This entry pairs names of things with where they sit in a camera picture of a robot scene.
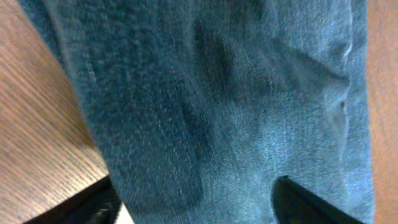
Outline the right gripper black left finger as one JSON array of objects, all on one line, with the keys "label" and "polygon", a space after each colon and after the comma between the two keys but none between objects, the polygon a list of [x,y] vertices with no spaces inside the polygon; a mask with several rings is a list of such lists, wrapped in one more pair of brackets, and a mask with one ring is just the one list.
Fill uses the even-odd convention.
[{"label": "right gripper black left finger", "polygon": [[25,224],[113,224],[121,204],[110,178],[105,177]]}]

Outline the blue denim jeans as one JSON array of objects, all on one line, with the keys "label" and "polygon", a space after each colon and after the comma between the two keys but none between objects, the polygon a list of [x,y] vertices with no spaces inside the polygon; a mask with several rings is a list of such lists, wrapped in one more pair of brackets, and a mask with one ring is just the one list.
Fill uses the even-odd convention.
[{"label": "blue denim jeans", "polygon": [[374,221],[366,1],[22,1],[136,223],[275,223],[286,175]]}]

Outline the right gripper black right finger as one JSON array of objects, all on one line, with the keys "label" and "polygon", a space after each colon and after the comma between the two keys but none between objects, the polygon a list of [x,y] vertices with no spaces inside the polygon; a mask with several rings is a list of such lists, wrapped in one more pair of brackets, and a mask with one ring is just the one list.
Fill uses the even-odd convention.
[{"label": "right gripper black right finger", "polygon": [[287,176],[273,183],[271,202],[279,224],[363,224]]}]

